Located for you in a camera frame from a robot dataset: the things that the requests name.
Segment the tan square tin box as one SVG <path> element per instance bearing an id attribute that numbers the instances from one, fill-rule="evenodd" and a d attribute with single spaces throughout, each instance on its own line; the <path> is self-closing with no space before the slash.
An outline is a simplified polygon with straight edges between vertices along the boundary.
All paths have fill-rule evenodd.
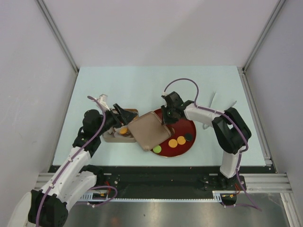
<path id="1" fill-rule="evenodd" d="M 126 110 L 137 112 L 137 117 L 135 117 L 135 119 L 139 117 L 139 113 L 138 113 L 137 109 L 126 109 Z M 102 132 L 102 137 L 103 137 L 104 141 L 108 142 L 108 143 L 133 143 L 133 142 L 136 142 L 135 138 L 133 137 L 133 135 L 131 134 L 129 129 L 128 129 L 127 134 L 121 135 L 119 133 L 121 128 L 128 129 L 128 125 L 120 125 L 120 123 L 118 122 L 114 127 L 110 128 L 108 131 Z"/>

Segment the tan square tin lid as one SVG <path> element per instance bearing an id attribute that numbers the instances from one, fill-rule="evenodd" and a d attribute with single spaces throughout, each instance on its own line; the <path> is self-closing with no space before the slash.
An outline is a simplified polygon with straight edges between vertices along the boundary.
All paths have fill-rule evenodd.
<path id="1" fill-rule="evenodd" d="M 149 151 L 169 139 L 172 134 L 162 119 L 153 111 L 128 124 L 128 129 L 144 151 Z"/>

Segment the round red lacquer tray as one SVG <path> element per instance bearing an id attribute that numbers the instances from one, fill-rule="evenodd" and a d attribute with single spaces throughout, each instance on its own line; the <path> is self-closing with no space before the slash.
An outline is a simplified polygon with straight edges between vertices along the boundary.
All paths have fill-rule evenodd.
<path id="1" fill-rule="evenodd" d="M 162 157 L 177 157 L 191 149 L 196 139 L 196 126 L 193 121 L 181 119 L 167 125 L 171 137 L 152 148 L 151 151 Z"/>

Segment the metal tongs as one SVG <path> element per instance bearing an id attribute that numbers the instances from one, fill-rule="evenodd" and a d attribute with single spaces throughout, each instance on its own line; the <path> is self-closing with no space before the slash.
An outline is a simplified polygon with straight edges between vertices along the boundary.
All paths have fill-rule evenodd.
<path id="1" fill-rule="evenodd" d="M 214 109 L 214 103 L 215 103 L 215 100 L 216 100 L 215 96 L 216 96 L 216 92 L 213 92 L 211 94 L 210 99 L 209 99 L 208 108 Z M 223 109 L 226 110 L 230 107 L 233 107 L 236 103 L 237 103 L 237 100 L 234 100 L 233 102 L 229 102 L 228 105 L 226 105 Z M 203 123 L 202 127 L 203 127 L 203 130 L 207 130 L 209 128 L 209 125 L 205 125 Z"/>

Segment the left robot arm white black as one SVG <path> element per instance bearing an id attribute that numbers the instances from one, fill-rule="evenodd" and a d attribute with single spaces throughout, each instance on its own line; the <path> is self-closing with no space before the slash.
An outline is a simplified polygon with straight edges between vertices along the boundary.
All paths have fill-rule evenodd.
<path id="1" fill-rule="evenodd" d="M 100 137 L 126 126 L 137 115 L 118 104 L 112 109 L 88 110 L 67 159 L 41 189 L 31 191 L 28 221 L 38 227 L 62 227 L 80 197 L 105 183 L 102 168 L 88 164 L 101 144 Z"/>

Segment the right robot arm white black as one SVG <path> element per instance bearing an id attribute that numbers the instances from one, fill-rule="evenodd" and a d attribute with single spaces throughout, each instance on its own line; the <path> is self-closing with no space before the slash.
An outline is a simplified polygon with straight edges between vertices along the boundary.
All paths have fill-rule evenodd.
<path id="1" fill-rule="evenodd" d="M 209 107 L 198 106 L 195 101 L 183 101 L 176 92 L 163 93 L 165 104 L 161 106 L 162 124 L 171 125 L 179 120 L 189 120 L 206 124 L 213 128 L 218 144 L 223 150 L 220 166 L 219 186 L 229 190 L 235 185 L 239 175 L 241 155 L 247 151 L 251 131 L 239 112 L 230 107 L 220 112 Z"/>

